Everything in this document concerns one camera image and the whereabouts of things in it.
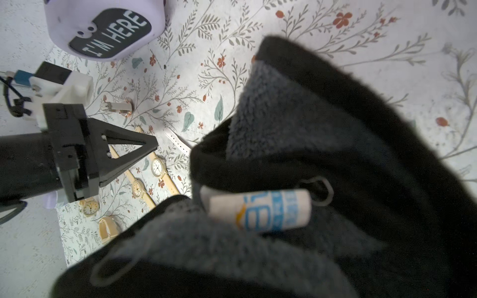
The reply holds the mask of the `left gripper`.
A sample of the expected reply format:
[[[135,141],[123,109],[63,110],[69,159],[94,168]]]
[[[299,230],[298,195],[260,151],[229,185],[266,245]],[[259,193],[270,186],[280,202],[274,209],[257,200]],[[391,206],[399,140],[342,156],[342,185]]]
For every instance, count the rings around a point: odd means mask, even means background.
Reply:
[[[1,204],[63,189],[93,197],[158,147],[156,137],[89,118],[81,104],[44,104],[47,130],[1,137]]]

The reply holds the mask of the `beige watch long diagonal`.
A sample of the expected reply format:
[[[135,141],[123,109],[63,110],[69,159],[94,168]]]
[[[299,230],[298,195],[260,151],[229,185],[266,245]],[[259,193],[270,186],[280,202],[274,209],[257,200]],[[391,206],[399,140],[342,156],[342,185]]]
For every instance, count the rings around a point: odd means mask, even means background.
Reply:
[[[109,145],[109,150],[114,159],[118,159],[120,157],[111,145]],[[155,152],[151,152],[149,154],[149,157],[152,157],[154,159],[157,156]],[[141,180],[135,178],[135,176],[130,170],[124,171],[124,174],[126,175],[126,178],[129,180],[129,182],[131,182],[132,184],[132,195],[137,199],[143,200],[150,210],[154,209],[156,207],[156,203],[154,203],[153,199],[150,197],[149,193],[145,188],[144,183]]]

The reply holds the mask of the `green cleaning cloth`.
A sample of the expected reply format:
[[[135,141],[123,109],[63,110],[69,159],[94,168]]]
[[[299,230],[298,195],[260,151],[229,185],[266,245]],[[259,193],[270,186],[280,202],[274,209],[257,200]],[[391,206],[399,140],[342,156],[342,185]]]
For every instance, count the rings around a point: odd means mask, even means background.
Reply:
[[[474,298],[477,206],[374,92],[266,37],[173,196],[54,298]]]

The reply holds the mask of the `beige watch top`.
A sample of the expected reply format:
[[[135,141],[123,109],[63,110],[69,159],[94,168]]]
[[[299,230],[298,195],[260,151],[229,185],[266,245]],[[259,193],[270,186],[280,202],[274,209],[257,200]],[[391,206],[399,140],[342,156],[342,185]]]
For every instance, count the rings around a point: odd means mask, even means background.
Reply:
[[[79,206],[85,217],[95,216],[100,209],[100,204],[94,197],[80,200]]]

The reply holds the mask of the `rose gold small watch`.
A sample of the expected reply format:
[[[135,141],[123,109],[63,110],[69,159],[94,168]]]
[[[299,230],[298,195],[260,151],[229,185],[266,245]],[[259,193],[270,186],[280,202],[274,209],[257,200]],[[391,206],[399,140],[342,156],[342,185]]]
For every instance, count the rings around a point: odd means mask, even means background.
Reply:
[[[101,110],[106,112],[116,112],[124,117],[129,117],[134,111],[134,107],[131,101],[126,100],[121,103],[103,102],[101,104]]]

